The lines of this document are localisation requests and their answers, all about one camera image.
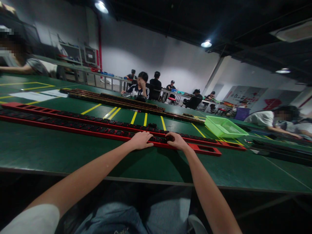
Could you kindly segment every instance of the forearm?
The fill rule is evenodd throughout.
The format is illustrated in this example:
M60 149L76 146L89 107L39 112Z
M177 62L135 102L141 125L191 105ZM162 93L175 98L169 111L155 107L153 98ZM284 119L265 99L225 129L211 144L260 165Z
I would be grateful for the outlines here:
M126 142L96 158L52 186L26 209L40 204L53 204L59 208L62 217L74 204L93 190L132 150L131 144Z
M184 150L201 206L214 234L241 233L236 219L194 150Z

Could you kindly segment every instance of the hand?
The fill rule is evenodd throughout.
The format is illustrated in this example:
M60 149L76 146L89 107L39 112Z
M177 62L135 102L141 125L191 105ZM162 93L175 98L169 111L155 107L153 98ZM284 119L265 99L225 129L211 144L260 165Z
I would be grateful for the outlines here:
M181 135L177 134L177 133L173 133L173 132L169 132L166 134L166 136L171 136L174 138L173 141L168 141L168 145L176 147L178 150L186 150L189 145L185 142L185 140L183 140L183 138L181 137Z
M299 136L299 135L294 134L294 133L292 133L291 136L294 136L295 138L298 138L298 139L302 139L303 138L302 136Z
M133 147L133 150L142 150L154 145L153 143L147 143L152 136L149 132L138 132L127 143Z

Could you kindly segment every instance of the stool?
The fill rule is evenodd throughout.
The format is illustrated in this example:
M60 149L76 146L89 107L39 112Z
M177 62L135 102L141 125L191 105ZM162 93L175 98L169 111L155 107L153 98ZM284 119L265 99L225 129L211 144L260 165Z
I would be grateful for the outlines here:
M224 110L224 109L222 109L222 108L218 108L218 110L216 111L216 113L218 113L219 111L221 111L220 116L222 116L223 114L225 114L225 112L226 112L227 110Z
M173 98L173 97L170 97L170 98L168 98L168 100L170 100L171 102L170 102L170 105L172 104L172 102L173 102L173 104L175 103L175 101L176 101L176 99L175 98Z

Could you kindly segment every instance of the red stool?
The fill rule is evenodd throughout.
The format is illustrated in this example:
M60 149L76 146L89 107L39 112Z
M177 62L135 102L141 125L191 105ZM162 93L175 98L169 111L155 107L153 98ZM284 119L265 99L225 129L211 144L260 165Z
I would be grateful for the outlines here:
M173 98L173 97L170 97L170 98L168 98L171 102L170 102L170 105L172 104L172 103L175 103L176 102L176 99L175 98Z

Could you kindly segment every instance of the woman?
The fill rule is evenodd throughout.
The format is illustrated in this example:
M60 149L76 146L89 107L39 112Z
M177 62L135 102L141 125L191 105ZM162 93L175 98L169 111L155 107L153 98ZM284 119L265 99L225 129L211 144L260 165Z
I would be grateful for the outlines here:
M299 114L300 111L295 106L282 106L273 111L257 111L250 114L244 121L259 126L265 126L266 129L270 131L284 133L302 139L301 136L285 131L276 125L276 123L281 120L291 121L296 119L299 117Z
M146 87L146 83L149 80L149 75L146 72L140 72L137 78L137 84L132 85L127 93L131 93L131 96L143 95L147 99L150 97L149 88Z
M26 41L5 26L0 26L0 47L6 50L4 59L8 65L0 67L1 72L49 76L43 64L27 52Z

